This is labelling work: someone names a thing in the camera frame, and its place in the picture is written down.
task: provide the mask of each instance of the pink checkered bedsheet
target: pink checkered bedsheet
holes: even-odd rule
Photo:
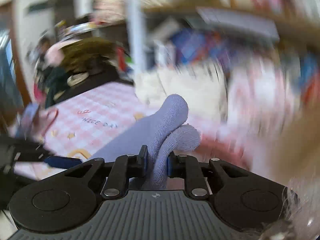
[[[46,133],[45,147],[57,155],[79,157],[83,160],[86,157],[81,152],[86,151],[93,155],[133,125],[136,121],[135,114],[150,115],[157,110],[142,104],[135,95],[134,87],[116,82],[87,91],[54,107],[58,108],[59,115]],[[230,141],[230,131],[221,124],[192,114],[189,114],[187,123],[202,134],[202,150],[192,153],[199,161],[208,161],[213,157],[212,149],[215,147],[217,134],[227,144]],[[15,170],[36,179],[43,179],[61,171],[48,168],[42,163],[17,164]]]

